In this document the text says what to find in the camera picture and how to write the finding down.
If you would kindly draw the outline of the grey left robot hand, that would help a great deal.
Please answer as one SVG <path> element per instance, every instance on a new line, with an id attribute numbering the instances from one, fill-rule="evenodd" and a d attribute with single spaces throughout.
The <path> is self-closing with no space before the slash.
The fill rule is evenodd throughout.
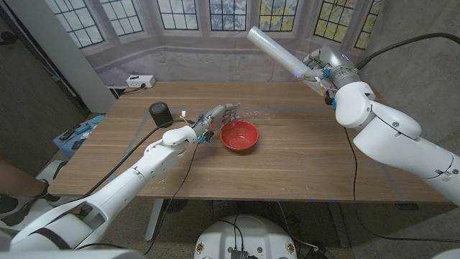
<path id="1" fill-rule="evenodd" d="M 240 103 L 222 104 L 214 109 L 199 116 L 198 121 L 192 126 L 192 129 L 197 135 L 197 138 L 208 140 L 211 135 L 224 125 L 231 121 L 239 119 L 236 114 Z"/>

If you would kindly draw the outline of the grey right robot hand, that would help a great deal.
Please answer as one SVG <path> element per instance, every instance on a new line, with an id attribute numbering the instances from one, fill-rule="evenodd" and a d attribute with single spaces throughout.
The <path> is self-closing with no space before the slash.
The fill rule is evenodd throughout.
<path id="1" fill-rule="evenodd" d="M 329 46 L 314 50 L 301 62 L 303 68 L 294 76 L 320 96 L 325 96 L 327 91 L 338 91 L 350 83 L 362 82 L 353 62 L 345 54 Z"/>

